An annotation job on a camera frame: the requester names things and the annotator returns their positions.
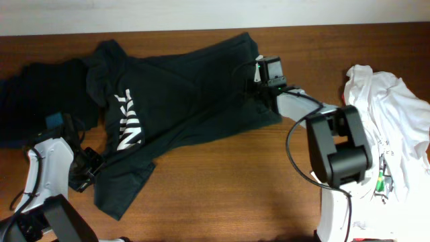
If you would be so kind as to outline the dark green Nike t-shirt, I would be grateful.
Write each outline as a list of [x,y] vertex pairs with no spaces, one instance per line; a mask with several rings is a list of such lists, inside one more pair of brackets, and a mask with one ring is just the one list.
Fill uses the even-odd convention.
[[96,207],[120,220],[157,157],[279,123],[254,81],[258,54],[243,33],[193,52],[148,58],[108,40],[86,56],[87,93],[104,109],[107,133]]

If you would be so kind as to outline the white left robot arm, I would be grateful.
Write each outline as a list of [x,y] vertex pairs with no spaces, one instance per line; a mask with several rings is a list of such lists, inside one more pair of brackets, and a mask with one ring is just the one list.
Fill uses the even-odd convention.
[[39,241],[54,233],[57,241],[102,242],[68,199],[70,189],[83,192],[93,185],[105,165],[92,148],[82,148],[76,122],[70,114],[53,114],[47,129],[23,147],[26,186],[13,214],[1,221],[2,241]]

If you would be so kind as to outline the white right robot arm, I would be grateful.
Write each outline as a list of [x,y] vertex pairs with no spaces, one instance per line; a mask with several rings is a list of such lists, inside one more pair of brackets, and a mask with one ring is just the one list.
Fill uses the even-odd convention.
[[[285,141],[292,167],[304,180],[328,192],[322,197],[320,227],[314,232],[316,240],[334,238],[333,229],[339,225],[343,240],[351,241],[353,196],[344,187],[362,182],[373,165],[357,108],[326,104],[300,87],[288,85],[278,56],[258,56],[249,64],[255,69],[256,86],[270,94],[275,112],[294,121]],[[299,168],[292,155],[292,137],[299,126],[306,130],[314,178]]]

